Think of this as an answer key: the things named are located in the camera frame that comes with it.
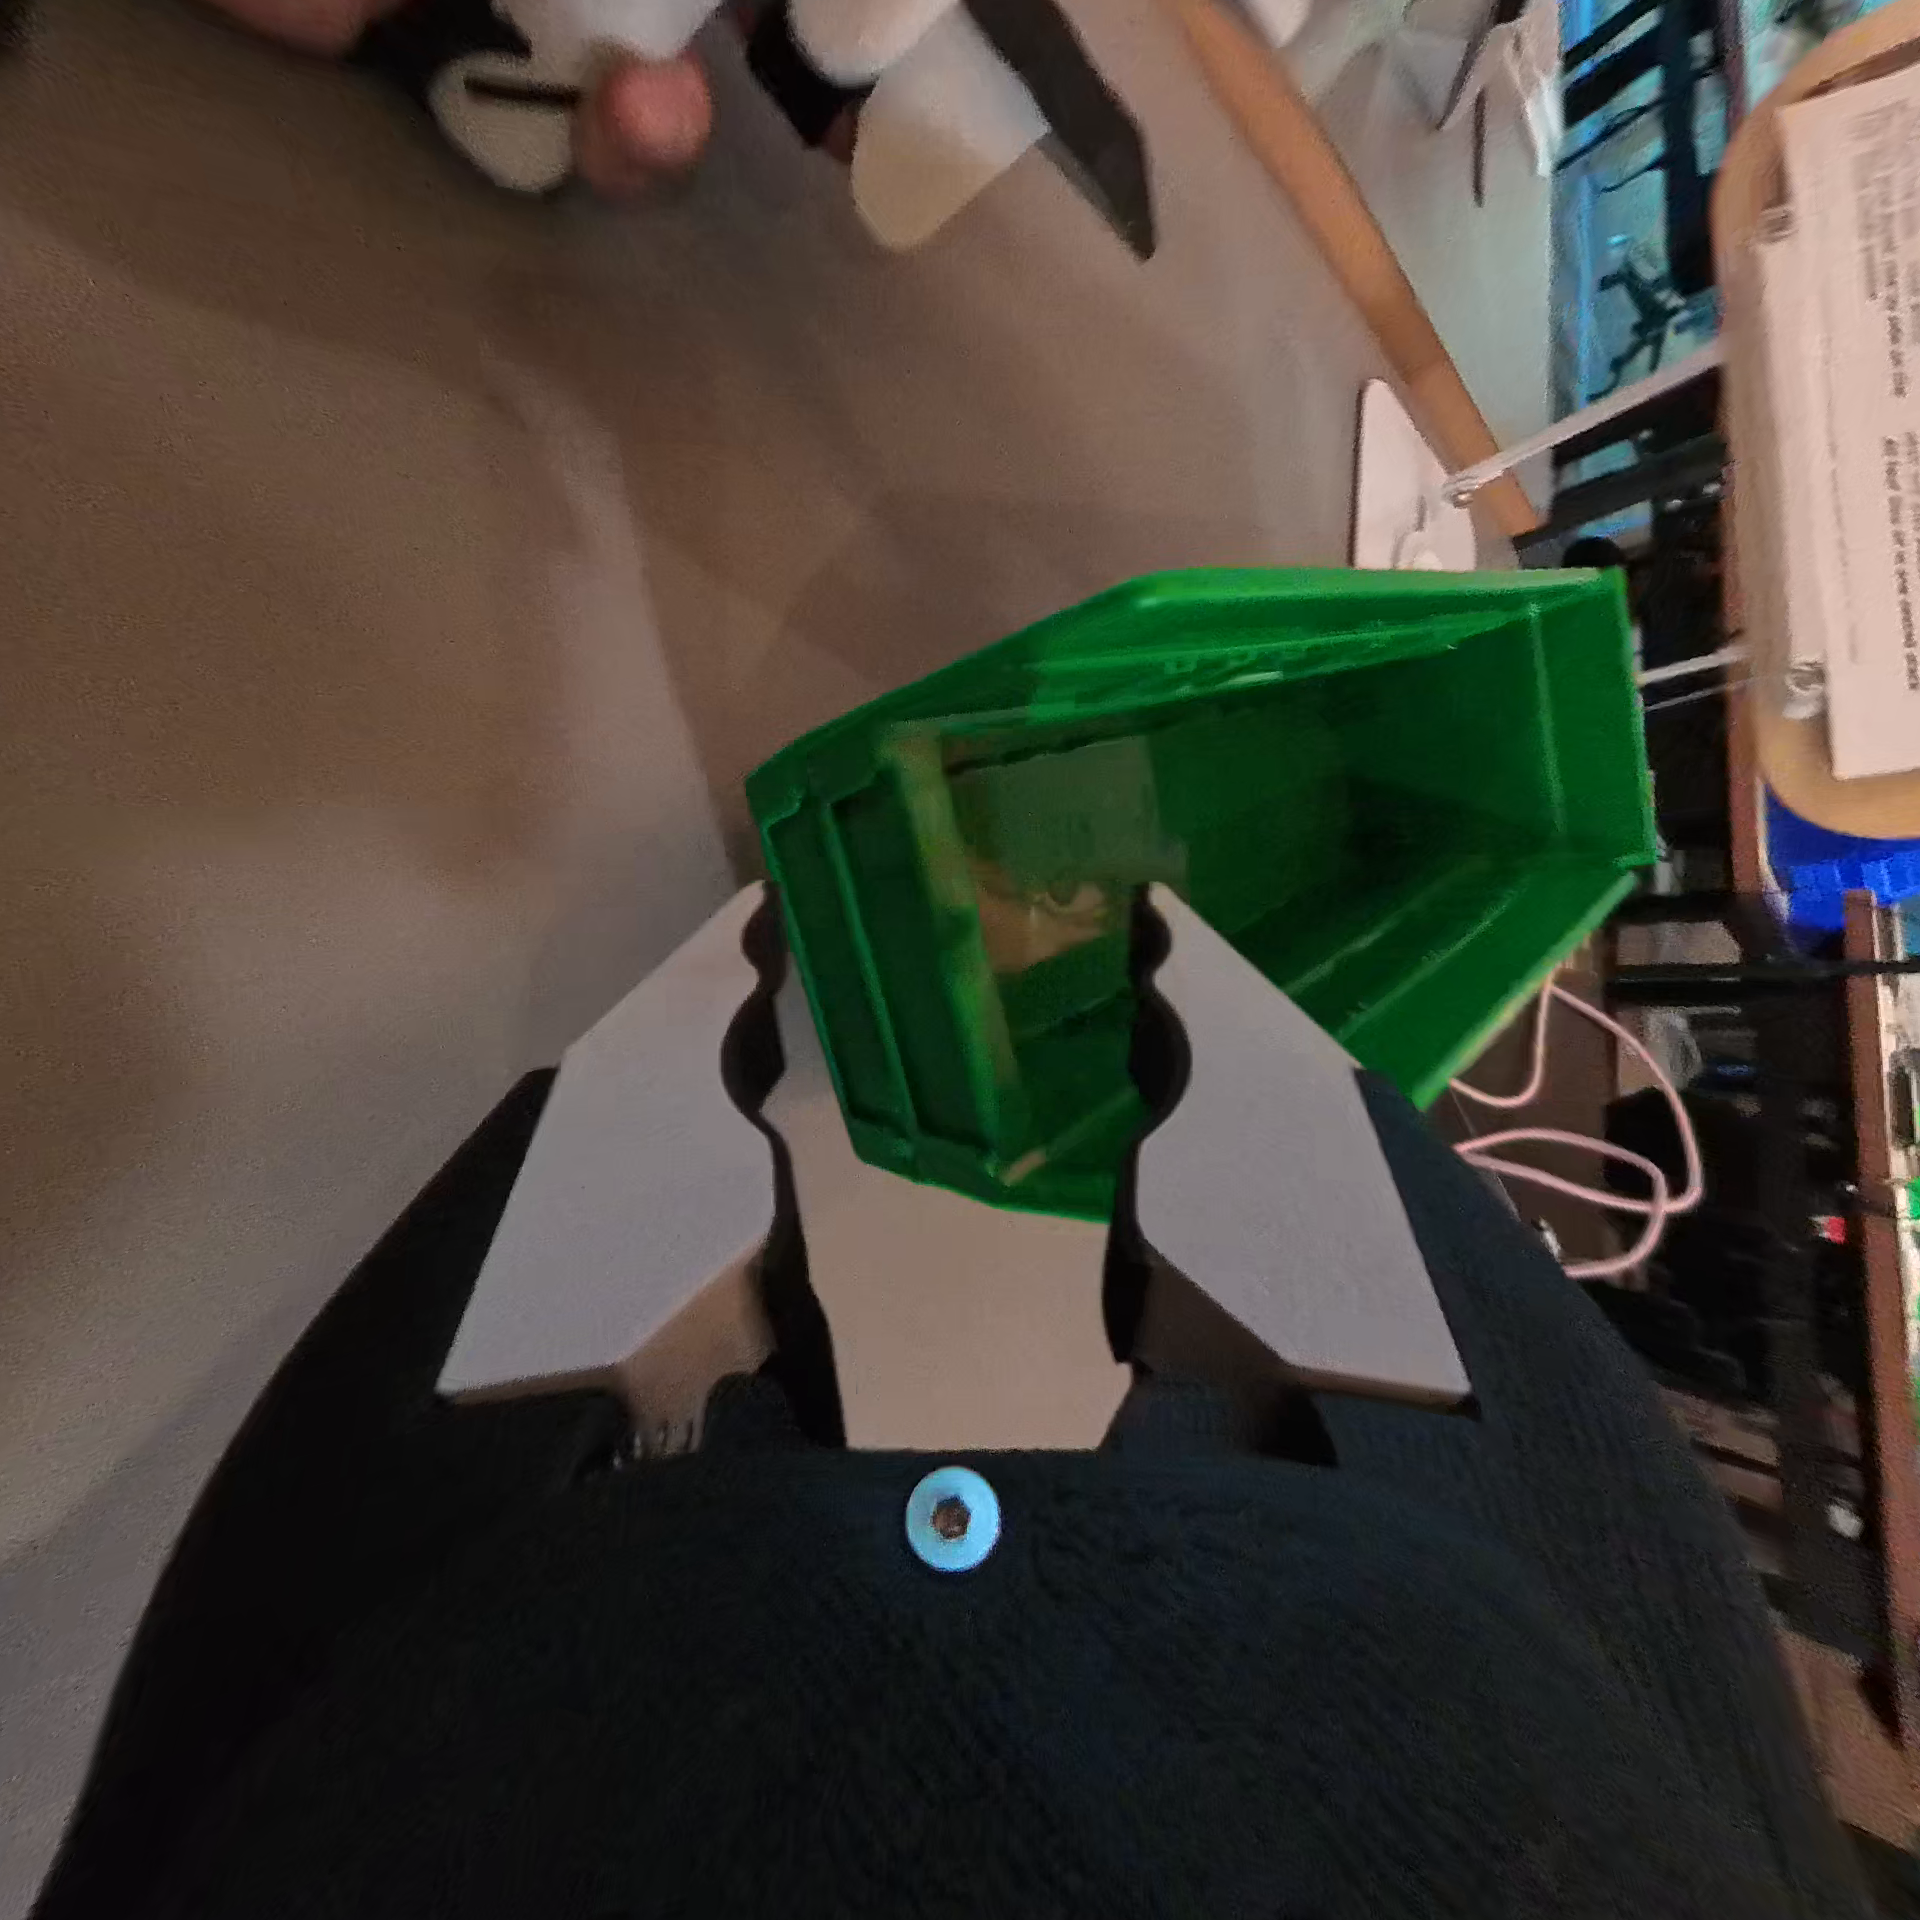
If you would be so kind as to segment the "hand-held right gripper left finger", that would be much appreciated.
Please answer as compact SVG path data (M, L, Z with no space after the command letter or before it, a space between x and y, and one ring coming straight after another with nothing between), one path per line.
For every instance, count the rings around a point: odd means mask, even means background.
M776 907L749 884L562 1056L475 1294L444 1400L611 1391L699 1422L775 1350L756 1263L781 1217L760 1123L785 1071Z

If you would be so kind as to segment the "blue plastic bin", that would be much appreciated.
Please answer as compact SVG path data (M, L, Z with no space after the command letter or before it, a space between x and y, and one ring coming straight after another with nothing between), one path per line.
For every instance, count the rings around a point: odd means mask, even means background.
M1801 947L1843 938L1845 899L1859 890L1918 938L1918 837L1822 829L1764 788L1759 858L1767 894Z

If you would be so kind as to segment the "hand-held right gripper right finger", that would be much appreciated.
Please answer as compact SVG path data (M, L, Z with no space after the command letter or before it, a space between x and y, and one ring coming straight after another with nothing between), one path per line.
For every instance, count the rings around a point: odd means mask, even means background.
M1468 1422L1358 1060L1161 883L1125 947L1138 1119L1101 1275L1113 1354L1250 1423L1310 1393Z

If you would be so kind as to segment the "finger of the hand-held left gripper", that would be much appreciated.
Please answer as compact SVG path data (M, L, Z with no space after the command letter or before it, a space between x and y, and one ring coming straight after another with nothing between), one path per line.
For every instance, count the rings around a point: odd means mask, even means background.
M1150 150L1060 4L964 4L964 12L1041 113L1041 142L1133 258L1153 258L1158 222Z
M1048 135L984 28L927 28L867 91L853 203L889 250L915 250Z

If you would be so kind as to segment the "person's left hand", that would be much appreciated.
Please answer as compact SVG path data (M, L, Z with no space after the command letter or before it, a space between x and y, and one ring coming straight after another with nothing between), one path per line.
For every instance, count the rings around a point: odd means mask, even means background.
M681 180L707 150L714 101L695 52L606 52L575 108L575 173L605 198Z

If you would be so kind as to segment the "brown wooden table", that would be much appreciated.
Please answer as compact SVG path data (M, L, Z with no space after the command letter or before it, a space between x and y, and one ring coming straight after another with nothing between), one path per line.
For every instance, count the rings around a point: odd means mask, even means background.
M1811 1723L1834 1813L1918 1853L1918 1149L1897 1079L1918 1060L1918 959L1850 894L1843 958L1793 958L1740 901L1764 987L1759 1203L1774 1405L1757 1463L1721 1466Z

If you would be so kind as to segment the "white instruction sheet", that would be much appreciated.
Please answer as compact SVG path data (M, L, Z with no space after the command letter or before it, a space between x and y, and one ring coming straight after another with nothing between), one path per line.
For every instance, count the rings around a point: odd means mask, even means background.
M1759 241L1790 673L1838 780L1918 771L1918 68L1782 110Z

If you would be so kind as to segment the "grey table with wooden edge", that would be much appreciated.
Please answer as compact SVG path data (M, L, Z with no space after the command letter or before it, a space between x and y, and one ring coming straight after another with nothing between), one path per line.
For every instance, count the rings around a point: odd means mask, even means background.
M1497 456L1497 435L1449 345L1283 58L1220 4L1165 4L1161 9L1186 36L1235 135L1290 203L1340 292L1377 339L1432 446L1452 468Z

